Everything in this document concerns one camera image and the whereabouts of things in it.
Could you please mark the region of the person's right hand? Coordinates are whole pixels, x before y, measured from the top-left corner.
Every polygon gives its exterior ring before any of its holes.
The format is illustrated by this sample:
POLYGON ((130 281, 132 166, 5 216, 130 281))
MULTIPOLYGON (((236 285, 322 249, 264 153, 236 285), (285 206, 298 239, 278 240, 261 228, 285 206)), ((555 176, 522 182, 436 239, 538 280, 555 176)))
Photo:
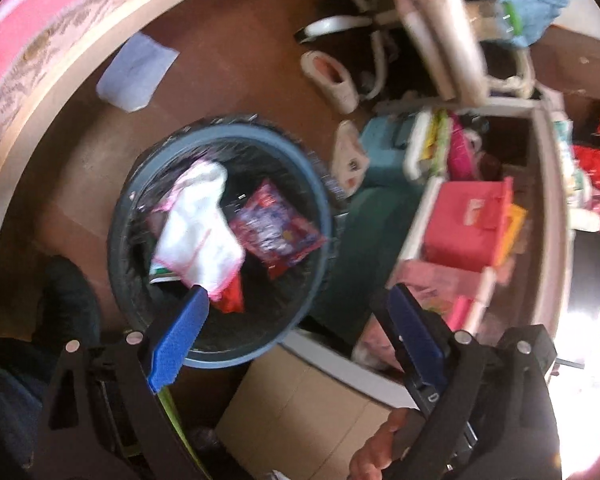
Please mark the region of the person's right hand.
POLYGON ((380 480, 384 470, 395 460, 400 460, 415 443, 424 422, 419 410, 392 410, 387 420, 353 454, 348 478, 380 480))

